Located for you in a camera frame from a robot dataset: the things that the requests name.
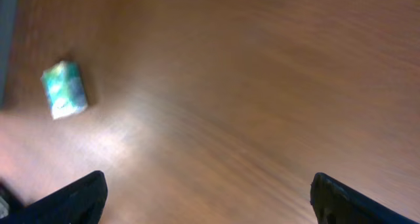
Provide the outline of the teal tissue pack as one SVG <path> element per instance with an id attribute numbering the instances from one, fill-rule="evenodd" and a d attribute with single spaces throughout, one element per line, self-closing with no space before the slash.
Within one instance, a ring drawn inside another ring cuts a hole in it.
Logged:
<path id="1" fill-rule="evenodd" d="M 54 120 L 79 114 L 89 106 L 76 62 L 62 60 L 43 71 L 41 82 Z"/>

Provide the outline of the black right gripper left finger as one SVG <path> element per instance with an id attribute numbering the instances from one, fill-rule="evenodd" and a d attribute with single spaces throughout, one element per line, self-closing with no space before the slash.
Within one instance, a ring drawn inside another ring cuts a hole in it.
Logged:
<path id="1" fill-rule="evenodd" d="M 1 182 L 1 224 L 98 224 L 108 197 L 102 171 L 94 171 L 25 206 Z"/>

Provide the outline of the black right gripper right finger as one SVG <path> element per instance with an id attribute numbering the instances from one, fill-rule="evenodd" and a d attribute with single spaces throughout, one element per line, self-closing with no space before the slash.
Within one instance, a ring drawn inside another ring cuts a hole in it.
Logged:
<path id="1" fill-rule="evenodd" d="M 319 224 L 417 224 L 325 173 L 316 173 L 310 204 Z"/>

